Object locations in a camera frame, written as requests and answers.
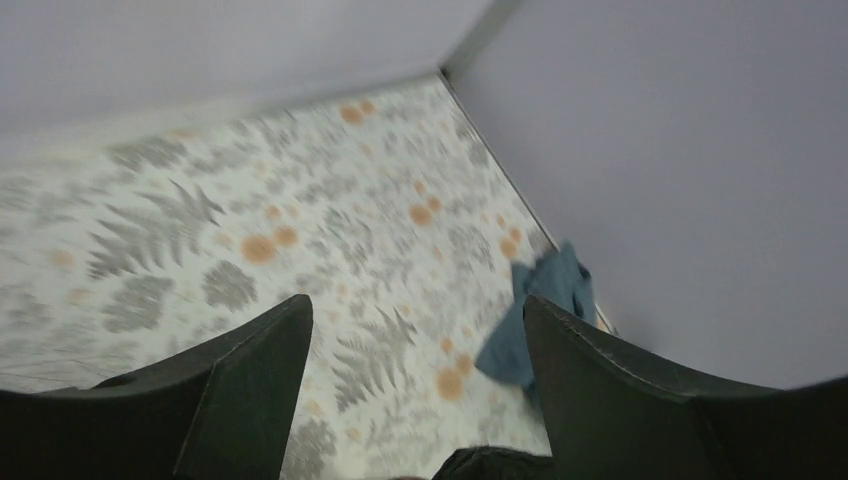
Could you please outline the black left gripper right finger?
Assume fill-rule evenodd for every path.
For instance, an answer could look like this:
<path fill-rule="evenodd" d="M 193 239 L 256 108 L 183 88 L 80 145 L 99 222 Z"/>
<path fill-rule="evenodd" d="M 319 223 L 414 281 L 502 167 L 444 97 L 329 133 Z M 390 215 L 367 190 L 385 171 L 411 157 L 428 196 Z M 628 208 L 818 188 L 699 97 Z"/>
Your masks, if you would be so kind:
<path fill-rule="evenodd" d="M 537 297 L 527 328 L 562 479 L 843 479 L 847 381 L 794 389 L 667 360 Z"/>

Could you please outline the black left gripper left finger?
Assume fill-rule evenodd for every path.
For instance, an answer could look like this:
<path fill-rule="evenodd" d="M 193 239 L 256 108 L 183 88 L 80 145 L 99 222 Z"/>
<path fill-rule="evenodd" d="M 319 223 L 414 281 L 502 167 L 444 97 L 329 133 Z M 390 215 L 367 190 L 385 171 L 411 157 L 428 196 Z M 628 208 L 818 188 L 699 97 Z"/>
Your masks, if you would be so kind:
<path fill-rule="evenodd" d="M 275 479 L 313 306 L 255 319 L 89 389 L 1 395 L 5 479 Z"/>

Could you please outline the black plastic trash bag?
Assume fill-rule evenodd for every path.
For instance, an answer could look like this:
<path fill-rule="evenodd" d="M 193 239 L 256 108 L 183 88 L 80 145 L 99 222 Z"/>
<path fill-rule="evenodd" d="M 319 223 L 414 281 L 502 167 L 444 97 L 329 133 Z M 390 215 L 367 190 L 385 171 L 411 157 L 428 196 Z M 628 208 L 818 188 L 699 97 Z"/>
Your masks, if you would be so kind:
<path fill-rule="evenodd" d="M 498 446 L 457 449 L 433 480 L 556 480 L 553 459 Z"/>

